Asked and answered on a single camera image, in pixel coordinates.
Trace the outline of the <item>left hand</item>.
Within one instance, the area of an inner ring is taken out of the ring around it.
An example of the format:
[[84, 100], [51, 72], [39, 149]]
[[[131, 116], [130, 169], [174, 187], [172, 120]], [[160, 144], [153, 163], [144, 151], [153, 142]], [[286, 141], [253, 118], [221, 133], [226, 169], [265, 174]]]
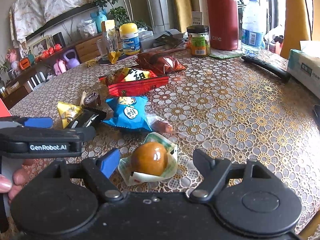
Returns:
[[3, 157], [1, 161], [1, 194], [5, 195], [8, 204], [21, 191], [22, 187], [30, 181], [25, 166], [31, 166], [34, 159], [10, 159]]

